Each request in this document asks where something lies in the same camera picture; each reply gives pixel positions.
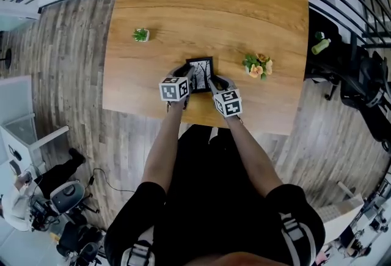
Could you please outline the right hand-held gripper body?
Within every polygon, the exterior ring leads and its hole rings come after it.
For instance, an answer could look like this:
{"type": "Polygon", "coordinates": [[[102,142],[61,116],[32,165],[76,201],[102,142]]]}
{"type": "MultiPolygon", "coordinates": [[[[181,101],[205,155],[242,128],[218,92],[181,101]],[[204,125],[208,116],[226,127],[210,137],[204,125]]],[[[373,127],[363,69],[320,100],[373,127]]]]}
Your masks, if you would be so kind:
{"type": "Polygon", "coordinates": [[[216,109],[224,118],[239,116],[243,113],[239,89],[231,79],[219,75],[215,76],[220,78],[222,88],[222,91],[219,94],[213,94],[216,109]]]}

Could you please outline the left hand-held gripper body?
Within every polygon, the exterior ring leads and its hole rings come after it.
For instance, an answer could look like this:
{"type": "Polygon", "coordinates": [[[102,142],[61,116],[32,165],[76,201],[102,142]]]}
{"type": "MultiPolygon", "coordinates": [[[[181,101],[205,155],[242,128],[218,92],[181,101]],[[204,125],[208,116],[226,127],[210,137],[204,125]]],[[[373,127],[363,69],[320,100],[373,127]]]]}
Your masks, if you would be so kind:
{"type": "Polygon", "coordinates": [[[170,107],[173,102],[184,101],[186,108],[191,94],[191,65],[184,64],[172,69],[159,83],[161,100],[170,107]]]}

